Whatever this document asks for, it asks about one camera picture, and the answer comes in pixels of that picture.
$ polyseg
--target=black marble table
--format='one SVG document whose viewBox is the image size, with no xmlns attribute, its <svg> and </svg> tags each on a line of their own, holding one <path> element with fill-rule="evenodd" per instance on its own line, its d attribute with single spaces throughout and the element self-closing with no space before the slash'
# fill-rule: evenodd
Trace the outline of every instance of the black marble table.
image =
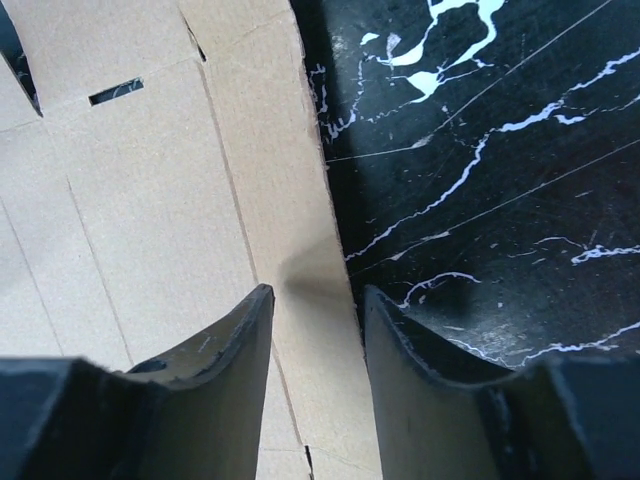
<svg viewBox="0 0 640 480">
<path fill-rule="evenodd" d="M 640 354 L 640 1 L 294 0 L 356 299 Z"/>
</svg>

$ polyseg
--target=marble countertop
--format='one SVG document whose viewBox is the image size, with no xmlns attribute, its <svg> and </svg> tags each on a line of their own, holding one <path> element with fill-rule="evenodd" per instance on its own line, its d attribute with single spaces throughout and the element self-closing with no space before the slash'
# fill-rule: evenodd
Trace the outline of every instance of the marble countertop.
<svg viewBox="0 0 640 480">
<path fill-rule="evenodd" d="M 640 354 L 640 3 L 292 3 L 356 300 L 512 368 Z"/>
</svg>

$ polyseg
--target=flattened cardboard box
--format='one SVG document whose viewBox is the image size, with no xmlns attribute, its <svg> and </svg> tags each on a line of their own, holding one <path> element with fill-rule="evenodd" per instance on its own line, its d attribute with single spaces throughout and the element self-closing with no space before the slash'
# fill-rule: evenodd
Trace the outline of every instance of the flattened cardboard box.
<svg viewBox="0 0 640 480">
<path fill-rule="evenodd" d="M 0 352 L 127 369 L 270 283 L 258 477 L 380 478 L 286 0 L 2 1 L 42 117 L 1 59 Z"/>
</svg>

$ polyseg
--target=brown cardboard sheet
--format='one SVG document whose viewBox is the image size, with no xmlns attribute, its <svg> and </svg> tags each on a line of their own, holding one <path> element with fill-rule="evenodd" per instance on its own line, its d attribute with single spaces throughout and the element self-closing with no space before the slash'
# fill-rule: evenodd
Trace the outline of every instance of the brown cardboard sheet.
<svg viewBox="0 0 640 480">
<path fill-rule="evenodd" d="M 0 59 L 0 353 L 127 369 L 270 283 L 258 478 L 380 478 L 286 0 L 2 1 L 42 117 Z"/>
</svg>

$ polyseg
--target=black plastic part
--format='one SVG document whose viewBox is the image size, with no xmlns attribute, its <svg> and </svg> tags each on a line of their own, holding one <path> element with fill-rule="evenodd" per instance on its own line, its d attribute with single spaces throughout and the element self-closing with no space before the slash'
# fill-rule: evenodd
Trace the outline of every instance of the black plastic part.
<svg viewBox="0 0 640 480">
<path fill-rule="evenodd" d="M 0 360 L 0 478 L 255 478 L 273 302 L 257 287 L 137 373 Z"/>
<path fill-rule="evenodd" d="M 640 360 L 552 356 L 513 373 L 372 287 L 365 322 L 385 479 L 640 478 Z"/>
</svg>

